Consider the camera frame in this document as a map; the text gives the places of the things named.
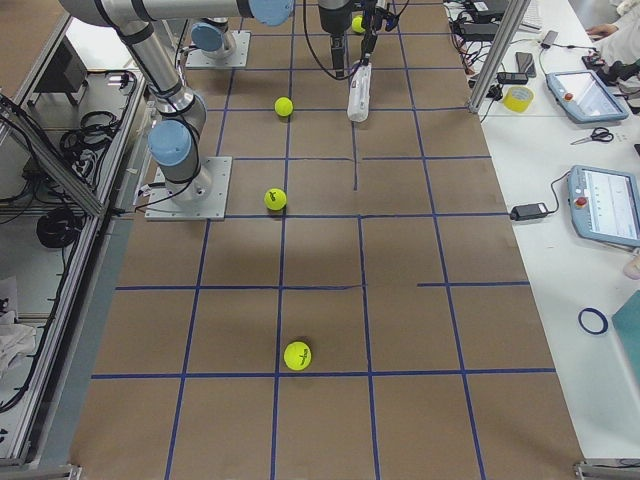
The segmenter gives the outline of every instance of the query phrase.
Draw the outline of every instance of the yellow tennis ball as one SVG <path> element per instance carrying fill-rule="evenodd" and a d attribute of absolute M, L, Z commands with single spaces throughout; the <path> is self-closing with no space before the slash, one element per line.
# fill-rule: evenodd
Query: yellow tennis ball
<path fill-rule="evenodd" d="M 290 98 L 280 97 L 273 105 L 276 113 L 281 117 L 288 117 L 293 113 L 293 102 Z"/>
<path fill-rule="evenodd" d="M 287 204 L 287 194 L 279 188 L 270 188 L 264 194 L 264 204 L 269 210 L 282 210 Z"/>
<path fill-rule="evenodd" d="M 284 363 L 291 370 L 304 370 L 311 363 L 311 349 L 304 342 L 291 342 L 284 349 Z"/>
<path fill-rule="evenodd" d="M 351 30 L 358 34 L 364 33 L 364 28 L 362 28 L 362 15 L 353 17 L 353 20 L 351 20 Z"/>

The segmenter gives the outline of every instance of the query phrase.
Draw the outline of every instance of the tablet screen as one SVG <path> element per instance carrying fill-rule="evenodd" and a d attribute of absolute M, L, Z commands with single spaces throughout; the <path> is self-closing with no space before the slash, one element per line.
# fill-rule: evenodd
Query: tablet screen
<path fill-rule="evenodd" d="M 590 197 L 591 231 L 637 240 L 638 214 L 631 179 L 592 170 L 584 170 L 584 174 Z"/>
<path fill-rule="evenodd" d="M 602 87 L 589 73 L 569 73 L 556 77 L 563 88 L 573 94 L 573 102 L 588 117 L 620 113 Z"/>

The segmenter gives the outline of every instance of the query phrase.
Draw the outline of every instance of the plastic bottle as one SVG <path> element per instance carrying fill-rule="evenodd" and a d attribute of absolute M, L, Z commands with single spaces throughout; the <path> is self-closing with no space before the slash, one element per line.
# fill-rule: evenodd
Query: plastic bottle
<path fill-rule="evenodd" d="M 360 65 L 351 79 L 347 116 L 352 122 L 364 122 L 369 116 L 369 85 L 371 84 L 371 62 Z"/>

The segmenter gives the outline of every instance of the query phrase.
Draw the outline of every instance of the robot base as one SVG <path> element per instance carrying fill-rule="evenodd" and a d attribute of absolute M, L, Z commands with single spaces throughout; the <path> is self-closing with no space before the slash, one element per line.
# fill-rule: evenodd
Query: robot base
<path fill-rule="evenodd" d="M 244 68 L 249 57 L 249 40 L 251 32 L 246 30 L 233 31 L 236 40 L 236 51 L 226 58 L 210 58 L 202 53 L 202 50 L 194 50 L 187 56 L 185 67 L 188 70 Z"/>
<path fill-rule="evenodd" d="M 207 169 L 213 177 L 211 193 L 202 200 L 187 204 L 178 204 L 173 199 L 152 205 L 145 213 L 149 221 L 182 221 L 182 220 L 224 220 L 231 179 L 231 157 L 206 157 L 202 159 L 202 168 Z M 164 182 L 164 175 L 158 168 L 154 182 Z M 149 203 L 167 196 L 164 188 L 151 192 Z"/>

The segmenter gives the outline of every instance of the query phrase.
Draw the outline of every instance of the metal bracket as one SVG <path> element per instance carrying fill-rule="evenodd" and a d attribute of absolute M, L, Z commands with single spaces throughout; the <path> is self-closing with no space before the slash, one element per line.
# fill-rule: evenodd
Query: metal bracket
<path fill-rule="evenodd" d="M 206 157 L 202 159 L 202 168 L 213 177 L 212 190 L 206 198 L 188 204 L 178 204 L 172 199 L 150 206 L 145 218 L 149 221 L 181 221 L 181 220 L 224 220 L 231 178 L 231 157 Z M 164 182 L 164 175 L 158 168 L 154 182 Z M 151 192 L 149 203 L 166 198 L 164 188 Z"/>
<path fill-rule="evenodd" d="M 80 480 L 81 474 L 82 467 L 65 465 L 50 469 L 14 470 L 0 473 L 0 480 Z"/>
<path fill-rule="evenodd" d="M 249 57 L 249 41 L 251 32 L 239 30 L 231 32 L 236 40 L 236 51 L 226 58 L 210 58 L 202 53 L 202 50 L 194 50 L 187 56 L 185 67 L 188 70 L 224 70 L 229 68 L 244 68 Z"/>

